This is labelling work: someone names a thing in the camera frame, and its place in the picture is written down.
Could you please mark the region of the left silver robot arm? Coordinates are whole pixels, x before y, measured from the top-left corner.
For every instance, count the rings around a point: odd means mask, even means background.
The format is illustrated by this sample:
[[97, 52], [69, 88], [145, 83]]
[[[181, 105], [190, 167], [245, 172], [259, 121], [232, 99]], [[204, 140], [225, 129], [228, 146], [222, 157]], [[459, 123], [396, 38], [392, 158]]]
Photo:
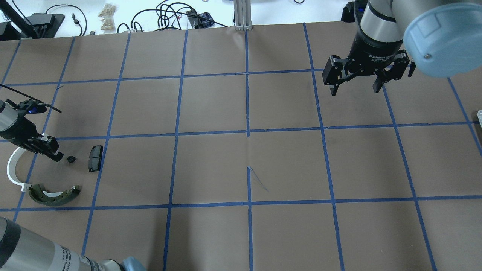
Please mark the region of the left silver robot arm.
[[[26, 118], [28, 114], [42, 114], [50, 104], [30, 98], [19, 104], [1, 101], [1, 137], [17, 146], [7, 162], [7, 177], [21, 187], [31, 198], [47, 206], [60, 206], [74, 199], [80, 192], [73, 186], [63, 192], [50, 193], [41, 184], [21, 182], [17, 177], [17, 163], [29, 151], [60, 161], [63, 154], [55, 137], [37, 132], [36, 125]], [[1, 218], [2, 271], [144, 271], [145, 267], [134, 257], [121, 263], [105, 259], [95, 261], [33, 233], [12, 220]]]

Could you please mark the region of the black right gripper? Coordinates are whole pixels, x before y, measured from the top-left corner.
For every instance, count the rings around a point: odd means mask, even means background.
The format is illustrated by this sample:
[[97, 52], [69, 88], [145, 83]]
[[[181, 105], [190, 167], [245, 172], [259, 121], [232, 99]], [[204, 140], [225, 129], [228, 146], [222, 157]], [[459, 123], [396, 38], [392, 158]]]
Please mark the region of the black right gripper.
[[331, 96], [336, 96], [339, 86], [355, 77], [376, 75], [372, 84], [378, 94], [384, 84], [399, 80], [409, 68], [408, 77], [416, 69], [406, 50], [401, 50], [402, 41], [376, 41], [363, 32], [357, 32], [351, 51], [346, 58], [331, 55], [322, 72], [324, 85], [330, 87]]

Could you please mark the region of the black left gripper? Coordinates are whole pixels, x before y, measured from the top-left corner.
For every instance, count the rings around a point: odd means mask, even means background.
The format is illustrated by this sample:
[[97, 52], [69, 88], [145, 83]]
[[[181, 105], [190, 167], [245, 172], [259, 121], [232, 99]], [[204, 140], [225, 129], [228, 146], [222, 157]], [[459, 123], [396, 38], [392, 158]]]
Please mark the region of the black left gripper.
[[38, 133], [36, 125], [29, 120], [21, 120], [15, 123], [10, 128], [1, 131], [0, 135], [18, 147], [47, 155], [55, 162], [59, 162], [64, 157], [64, 153], [59, 151], [56, 138]]

